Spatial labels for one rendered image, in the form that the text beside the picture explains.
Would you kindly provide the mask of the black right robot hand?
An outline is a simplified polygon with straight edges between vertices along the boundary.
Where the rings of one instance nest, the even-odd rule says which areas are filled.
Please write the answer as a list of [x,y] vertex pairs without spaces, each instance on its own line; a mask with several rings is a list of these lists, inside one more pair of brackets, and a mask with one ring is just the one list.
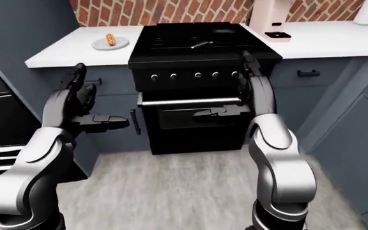
[[256,57],[248,51],[242,52],[244,72],[236,76],[238,80],[238,94],[241,102],[236,105],[224,105],[222,107],[212,107],[193,114],[196,122],[208,121],[209,119],[229,118],[230,116],[241,116],[245,113],[255,113],[255,89],[254,77],[261,77],[261,65]]

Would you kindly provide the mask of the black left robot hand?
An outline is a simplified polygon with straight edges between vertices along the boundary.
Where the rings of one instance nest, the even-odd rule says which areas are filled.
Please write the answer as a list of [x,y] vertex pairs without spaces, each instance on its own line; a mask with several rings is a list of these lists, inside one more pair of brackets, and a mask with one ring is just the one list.
[[97,88],[93,83],[85,83],[86,73],[86,65],[78,63],[62,80],[63,88],[70,90],[70,97],[65,101],[65,130],[78,136],[82,132],[97,134],[128,127],[129,120],[122,116],[90,113],[95,105]]

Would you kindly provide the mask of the white round plate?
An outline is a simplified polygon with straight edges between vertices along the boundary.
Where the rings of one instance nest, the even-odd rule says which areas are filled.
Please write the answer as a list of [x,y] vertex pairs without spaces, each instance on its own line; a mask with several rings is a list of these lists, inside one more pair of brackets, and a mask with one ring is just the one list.
[[124,47],[127,47],[130,43],[130,41],[127,38],[124,37],[115,37],[115,45],[109,45],[106,38],[101,38],[99,40],[94,41],[91,46],[95,50],[99,51],[110,51],[110,50],[118,50],[123,49]]

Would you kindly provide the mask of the black frying pan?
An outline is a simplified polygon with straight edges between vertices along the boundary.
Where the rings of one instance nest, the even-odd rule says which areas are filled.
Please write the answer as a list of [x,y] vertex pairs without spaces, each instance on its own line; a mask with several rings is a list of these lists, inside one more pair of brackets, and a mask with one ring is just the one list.
[[236,45],[236,32],[230,29],[213,29],[208,32],[204,32],[201,37],[201,41],[191,45],[191,49],[199,47],[205,47],[207,45]]

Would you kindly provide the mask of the black oven stove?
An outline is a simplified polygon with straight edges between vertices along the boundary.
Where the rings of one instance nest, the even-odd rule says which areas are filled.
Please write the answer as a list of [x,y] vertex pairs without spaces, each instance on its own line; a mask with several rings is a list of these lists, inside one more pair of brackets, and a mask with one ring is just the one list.
[[[236,45],[207,45],[191,49],[204,32],[230,29]],[[135,88],[145,101],[238,97],[238,80],[244,72],[242,52],[259,61],[262,76],[270,76],[282,56],[248,32],[230,22],[190,22],[145,26],[128,61]],[[194,74],[202,77],[196,79]],[[220,76],[212,77],[213,72]],[[177,74],[171,80],[171,74]],[[157,74],[156,81],[151,76]],[[144,116],[151,152],[154,155],[238,150],[255,113],[196,122],[193,114],[212,107],[237,103],[203,103],[140,107]]]

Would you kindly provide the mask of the white coffee machine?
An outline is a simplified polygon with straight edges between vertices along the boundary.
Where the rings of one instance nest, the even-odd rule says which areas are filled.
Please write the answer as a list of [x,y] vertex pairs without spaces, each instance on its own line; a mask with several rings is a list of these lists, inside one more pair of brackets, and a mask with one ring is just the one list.
[[290,42],[284,32],[293,0],[254,0],[249,28],[269,42]]

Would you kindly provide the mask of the grey-blue corner base cabinet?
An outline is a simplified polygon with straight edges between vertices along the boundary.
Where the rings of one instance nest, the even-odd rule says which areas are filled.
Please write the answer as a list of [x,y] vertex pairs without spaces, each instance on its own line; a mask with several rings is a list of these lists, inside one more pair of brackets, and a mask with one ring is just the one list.
[[[321,74],[299,78],[298,70]],[[368,57],[285,59],[270,80],[278,111],[318,178],[368,217]]]

